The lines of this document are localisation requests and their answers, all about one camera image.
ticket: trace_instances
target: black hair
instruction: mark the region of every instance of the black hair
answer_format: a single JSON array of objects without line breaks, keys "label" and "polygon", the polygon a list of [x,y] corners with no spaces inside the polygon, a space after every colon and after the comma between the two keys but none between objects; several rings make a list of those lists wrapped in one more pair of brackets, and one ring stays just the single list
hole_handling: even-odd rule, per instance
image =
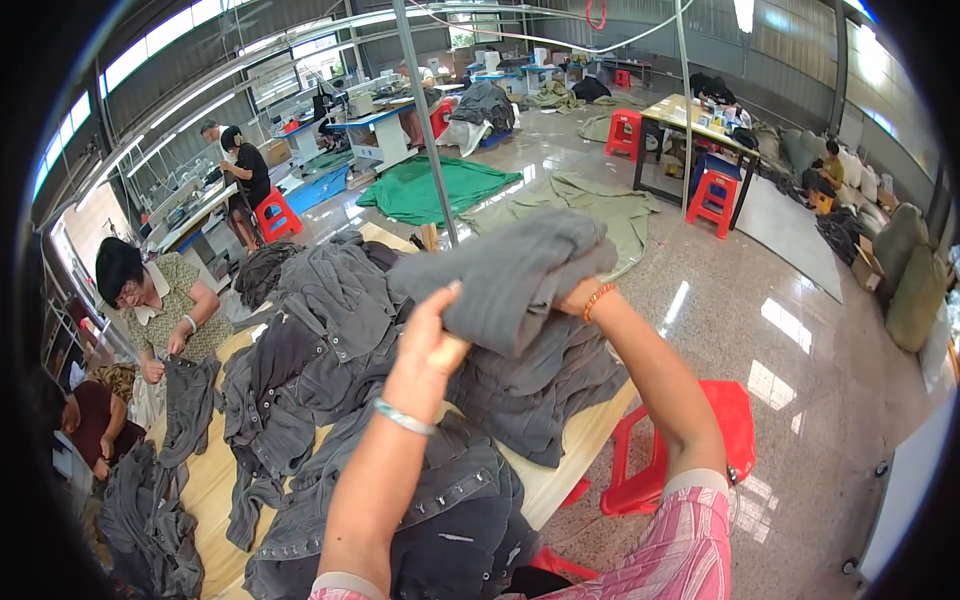
[{"label": "black hair", "polygon": [[97,292],[113,308],[117,307],[117,297],[128,281],[135,281],[137,285],[143,283],[140,250],[116,237],[108,237],[100,243],[95,270]]},{"label": "black hair", "polygon": [[229,126],[220,134],[220,145],[223,146],[227,152],[233,150],[243,143],[242,140],[239,142],[236,140],[238,135],[240,135],[240,128],[236,125]]},{"label": "black hair", "polygon": [[213,119],[207,119],[202,125],[200,125],[200,135],[206,133],[206,130],[216,129],[219,124]]}]

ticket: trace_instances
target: white collar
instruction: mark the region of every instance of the white collar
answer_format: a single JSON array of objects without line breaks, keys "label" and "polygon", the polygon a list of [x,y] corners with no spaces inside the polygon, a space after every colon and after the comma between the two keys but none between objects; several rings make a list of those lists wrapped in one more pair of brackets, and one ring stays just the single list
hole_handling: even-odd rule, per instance
[{"label": "white collar", "polygon": [[[147,273],[150,274],[150,279],[154,281],[156,293],[161,299],[166,298],[167,294],[170,293],[170,284],[167,283],[166,278],[163,276],[163,273],[160,272],[156,263],[148,262],[143,268],[147,270]],[[141,325],[146,326],[150,318],[156,316],[156,309],[152,306],[135,306],[133,308],[133,314],[136,315],[136,319],[140,321]]]}]

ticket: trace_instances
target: hand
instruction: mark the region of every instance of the hand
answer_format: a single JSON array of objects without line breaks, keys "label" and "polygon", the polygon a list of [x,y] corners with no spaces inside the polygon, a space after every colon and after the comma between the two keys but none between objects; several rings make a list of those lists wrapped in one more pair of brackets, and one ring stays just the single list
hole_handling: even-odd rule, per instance
[{"label": "hand", "polygon": [[153,385],[163,376],[163,361],[148,360],[143,366],[143,380]]},{"label": "hand", "polygon": [[107,436],[100,438],[100,450],[104,453],[104,458],[110,460],[113,457],[113,440]]},{"label": "hand", "polygon": [[446,392],[446,381],[470,347],[444,331],[441,315],[461,292],[454,281],[420,303],[407,320],[396,363],[384,386],[384,400],[397,410],[433,422]]},{"label": "hand", "polygon": [[573,291],[562,300],[554,302],[553,307],[568,315],[581,317],[584,314],[584,309],[587,308],[590,297],[600,289],[601,285],[603,284],[596,277],[581,279],[577,287],[573,288]]}]

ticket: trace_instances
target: maroon shirt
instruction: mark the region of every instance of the maroon shirt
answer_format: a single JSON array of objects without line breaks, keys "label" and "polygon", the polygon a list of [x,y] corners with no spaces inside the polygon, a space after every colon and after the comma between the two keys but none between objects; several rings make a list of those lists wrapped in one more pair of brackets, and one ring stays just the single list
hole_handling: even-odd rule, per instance
[{"label": "maroon shirt", "polygon": [[[77,405],[80,406],[80,425],[70,436],[87,465],[93,468],[97,459],[103,457],[100,439],[104,437],[110,425],[110,388],[97,381],[85,381],[73,391]],[[113,456],[108,461],[113,465],[116,459],[133,447],[137,439],[146,435],[143,427],[127,420],[117,439],[113,441]]]}]

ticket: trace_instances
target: red plastic stool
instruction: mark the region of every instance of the red plastic stool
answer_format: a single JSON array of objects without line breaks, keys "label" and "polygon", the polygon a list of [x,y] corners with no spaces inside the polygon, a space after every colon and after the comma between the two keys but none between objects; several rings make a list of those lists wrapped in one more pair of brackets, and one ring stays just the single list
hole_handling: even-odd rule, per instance
[{"label": "red plastic stool", "polygon": [[594,570],[588,569],[585,566],[579,566],[576,563],[557,556],[547,547],[544,547],[534,560],[530,562],[530,566],[535,566],[536,568],[541,568],[544,571],[550,571],[555,575],[561,576],[563,576],[561,569],[574,575],[580,575],[585,579],[595,579],[596,576],[599,575],[599,573]]},{"label": "red plastic stool", "polygon": [[[756,463],[754,445],[754,413],[750,395],[735,381],[700,381],[723,435],[727,462],[743,481]],[[627,415],[613,429],[613,469],[610,487],[600,494],[600,510],[607,516],[631,513],[653,513],[657,509],[666,479],[666,443],[660,432],[654,434],[654,456],[650,466],[627,478],[627,454],[630,430],[647,416],[640,407]]]},{"label": "red plastic stool", "polygon": [[640,121],[643,117],[639,112],[627,108],[618,108],[610,119],[610,133],[607,134],[607,147],[604,154],[612,155],[622,152],[630,155],[630,161],[636,162],[640,154]]},{"label": "red plastic stool", "polygon": [[[268,206],[275,206],[279,209],[279,212],[275,212],[274,216],[267,218]],[[263,229],[263,241],[268,244],[275,242],[288,232],[300,233],[303,231],[303,223],[283,200],[283,195],[276,187],[270,188],[270,194],[263,199],[263,202],[254,212],[256,213],[257,223]]]},{"label": "red plastic stool", "polygon": [[[737,181],[729,175],[724,175],[719,171],[707,169],[700,177],[700,183],[697,185],[697,191],[693,194],[690,201],[690,208],[686,210],[686,221],[693,223],[697,216],[701,216],[708,221],[717,224],[717,237],[722,240],[727,239],[727,231],[730,229],[730,219],[733,216],[733,205],[736,204],[736,184]],[[712,186],[717,186],[724,190],[724,196],[720,197],[713,193]],[[721,212],[716,212],[705,206],[705,202],[710,200],[720,204],[723,207]]]},{"label": "red plastic stool", "polygon": [[630,71],[617,69],[613,74],[613,83],[621,87],[630,87]]},{"label": "red plastic stool", "polygon": [[450,126],[451,114],[453,114],[453,98],[444,98],[440,107],[430,115],[430,129],[433,130],[434,139],[440,137],[440,134]]}]

